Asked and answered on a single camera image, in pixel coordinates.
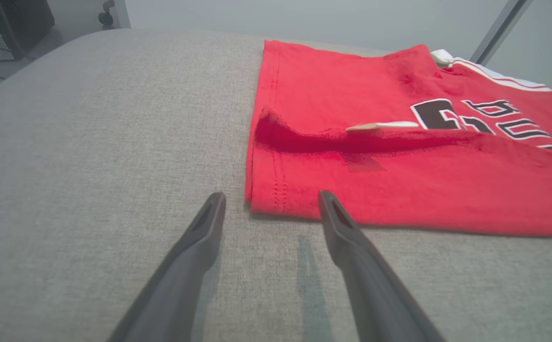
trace gray table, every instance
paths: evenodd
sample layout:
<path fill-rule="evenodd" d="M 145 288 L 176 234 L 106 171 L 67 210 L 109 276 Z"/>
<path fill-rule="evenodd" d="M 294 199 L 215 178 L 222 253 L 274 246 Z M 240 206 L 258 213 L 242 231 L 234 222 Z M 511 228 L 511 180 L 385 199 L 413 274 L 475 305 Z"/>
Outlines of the gray table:
<path fill-rule="evenodd" d="M 0 341 L 107 339 L 216 190 L 193 339 L 357 339 L 320 224 L 244 203 L 262 54 L 255 37 L 111 30 L 0 85 Z M 552 341 L 552 238 L 365 233 L 448 340 Z"/>

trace red shirt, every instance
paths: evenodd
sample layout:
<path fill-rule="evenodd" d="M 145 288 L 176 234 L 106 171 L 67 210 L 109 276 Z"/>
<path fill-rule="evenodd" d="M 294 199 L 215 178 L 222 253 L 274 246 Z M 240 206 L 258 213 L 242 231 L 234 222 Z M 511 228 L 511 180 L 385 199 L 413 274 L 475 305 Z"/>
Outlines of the red shirt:
<path fill-rule="evenodd" d="M 418 128 L 346 132 L 367 123 Z M 247 155 L 251 210 L 552 235 L 552 90 L 426 46 L 359 57 L 267 41 Z"/>

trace floor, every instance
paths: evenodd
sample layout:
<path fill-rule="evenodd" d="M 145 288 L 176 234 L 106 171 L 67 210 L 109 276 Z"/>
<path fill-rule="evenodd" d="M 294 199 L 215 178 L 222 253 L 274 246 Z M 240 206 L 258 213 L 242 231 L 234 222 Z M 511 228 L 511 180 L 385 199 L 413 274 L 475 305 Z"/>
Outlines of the floor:
<path fill-rule="evenodd" d="M 40 57 L 59 46 L 83 35 L 118 28 L 118 19 L 115 10 L 111 11 L 114 24 L 104 27 L 98 21 L 98 14 L 103 11 L 104 0 L 48 0 L 55 25 L 35 48 L 29 51 L 29 55 Z M 0 62 L 0 76 L 7 78 L 26 65 L 31 63 L 26 58 L 19 61 Z"/>

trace black wheel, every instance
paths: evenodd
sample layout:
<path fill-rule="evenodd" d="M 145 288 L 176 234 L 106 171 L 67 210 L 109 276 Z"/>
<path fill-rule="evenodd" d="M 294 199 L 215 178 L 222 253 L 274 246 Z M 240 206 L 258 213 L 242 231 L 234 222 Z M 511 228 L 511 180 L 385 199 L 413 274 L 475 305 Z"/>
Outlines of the black wheel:
<path fill-rule="evenodd" d="M 111 26 L 114 23 L 114 18 L 109 13 L 101 12 L 98 14 L 98 21 L 105 26 Z"/>

